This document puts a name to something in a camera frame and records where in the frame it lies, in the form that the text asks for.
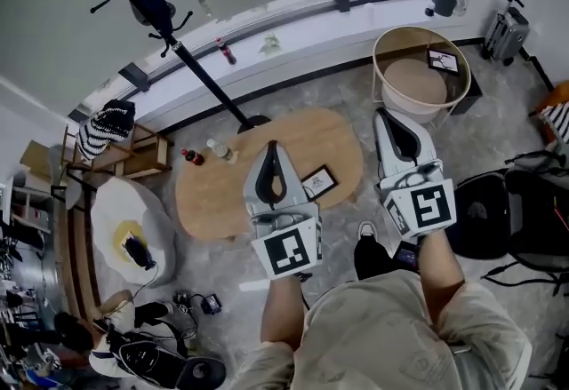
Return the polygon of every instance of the striped cloth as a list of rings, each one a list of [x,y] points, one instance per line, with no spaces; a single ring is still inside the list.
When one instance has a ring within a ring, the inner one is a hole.
[[[569,102],[547,106],[541,113],[543,120],[551,126],[558,139],[569,143]]]
[[[125,140],[134,127],[134,103],[112,99],[79,125],[76,136],[79,152],[85,161],[100,155],[107,144]]]

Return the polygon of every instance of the charger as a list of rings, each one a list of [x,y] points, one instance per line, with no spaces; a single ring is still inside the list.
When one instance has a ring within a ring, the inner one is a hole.
[[[212,294],[208,295],[207,297],[202,297],[202,303],[200,303],[200,307],[204,314],[216,315],[217,313],[221,312],[221,302],[217,298],[217,295]]]

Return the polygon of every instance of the red bottle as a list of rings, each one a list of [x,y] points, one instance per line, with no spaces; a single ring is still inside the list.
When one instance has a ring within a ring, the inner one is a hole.
[[[181,153],[186,158],[186,161],[190,161],[191,163],[195,164],[196,166],[201,166],[205,159],[199,153],[195,152],[194,150],[186,150],[185,148],[181,151]]]
[[[225,55],[225,58],[228,59],[229,65],[235,65],[237,59],[231,49],[229,49],[229,46],[225,44],[221,38],[215,38],[215,41],[217,42],[217,48]]]

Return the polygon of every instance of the picture frame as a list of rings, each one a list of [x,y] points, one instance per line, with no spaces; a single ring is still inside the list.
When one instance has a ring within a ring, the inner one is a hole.
[[[459,75],[459,59],[452,53],[427,49],[427,63],[429,68],[436,71]]]
[[[333,176],[326,164],[304,177],[301,183],[310,202],[315,201],[318,197],[325,195],[339,185],[338,180]]]

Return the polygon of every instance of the black bag strap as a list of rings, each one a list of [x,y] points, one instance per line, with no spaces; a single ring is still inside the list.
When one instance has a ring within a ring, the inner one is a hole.
[[[567,161],[567,158],[565,157],[565,155],[558,155],[557,153],[553,153],[553,152],[550,152],[548,150],[537,150],[537,151],[529,152],[529,153],[520,153],[519,155],[516,155],[513,158],[507,159],[506,161],[504,161],[504,163],[505,164],[511,164],[520,158],[537,158],[539,156],[545,156],[545,157],[548,157],[551,159],[555,159],[555,160],[557,160],[557,162],[559,163],[559,165],[561,167],[565,167],[565,163]]]

